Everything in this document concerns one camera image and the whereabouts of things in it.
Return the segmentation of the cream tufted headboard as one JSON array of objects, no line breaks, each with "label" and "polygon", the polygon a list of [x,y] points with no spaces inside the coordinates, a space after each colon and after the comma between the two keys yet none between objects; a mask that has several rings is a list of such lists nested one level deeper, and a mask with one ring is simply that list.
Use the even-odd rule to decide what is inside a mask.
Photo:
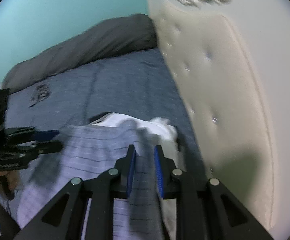
[{"label": "cream tufted headboard", "polygon": [[290,239],[290,0],[147,0],[210,186]]}]

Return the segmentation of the blue patterned bed cover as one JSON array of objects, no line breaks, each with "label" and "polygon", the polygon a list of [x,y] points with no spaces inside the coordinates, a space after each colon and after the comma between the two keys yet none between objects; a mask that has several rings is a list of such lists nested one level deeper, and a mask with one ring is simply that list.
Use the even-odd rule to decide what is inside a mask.
[{"label": "blue patterned bed cover", "polygon": [[[29,103],[37,85],[9,97],[7,127],[61,131],[70,125],[90,125],[91,118],[104,113],[120,113],[145,121],[159,116],[169,119],[180,132],[183,152],[193,157],[194,165],[200,163],[189,116],[158,49],[102,59],[49,77],[43,83],[49,85],[51,94],[33,107]],[[170,239],[162,211],[161,225],[162,239]]]}]

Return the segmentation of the dark grey crumpled garment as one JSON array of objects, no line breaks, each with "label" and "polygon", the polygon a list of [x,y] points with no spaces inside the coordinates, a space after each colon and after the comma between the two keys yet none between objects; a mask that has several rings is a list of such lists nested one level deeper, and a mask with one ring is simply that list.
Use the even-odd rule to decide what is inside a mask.
[{"label": "dark grey crumpled garment", "polygon": [[30,99],[29,107],[35,106],[37,103],[45,100],[51,94],[49,85],[46,83],[37,85],[35,87],[34,93]]}]

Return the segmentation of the light blue plaid shorts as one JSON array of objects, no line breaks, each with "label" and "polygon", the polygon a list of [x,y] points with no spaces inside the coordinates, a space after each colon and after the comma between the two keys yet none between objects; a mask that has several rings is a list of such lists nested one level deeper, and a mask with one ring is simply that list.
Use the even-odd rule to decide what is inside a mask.
[{"label": "light blue plaid shorts", "polygon": [[112,168],[136,149],[136,168],[131,196],[114,204],[114,239],[162,239],[161,211],[156,195],[154,148],[145,130],[133,120],[118,127],[67,126],[59,139],[63,149],[45,154],[20,172],[21,186],[14,200],[0,197],[0,204],[24,227],[74,177],[88,180]]}]

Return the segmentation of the dark grey rolled duvet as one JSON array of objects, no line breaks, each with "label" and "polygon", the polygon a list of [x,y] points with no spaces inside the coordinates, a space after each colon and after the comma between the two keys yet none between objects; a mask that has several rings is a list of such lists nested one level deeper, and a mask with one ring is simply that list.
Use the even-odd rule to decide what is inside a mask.
[{"label": "dark grey rolled duvet", "polygon": [[110,18],[16,64],[6,74],[2,88],[15,93],[84,64],[156,46],[155,26],[148,15]]}]

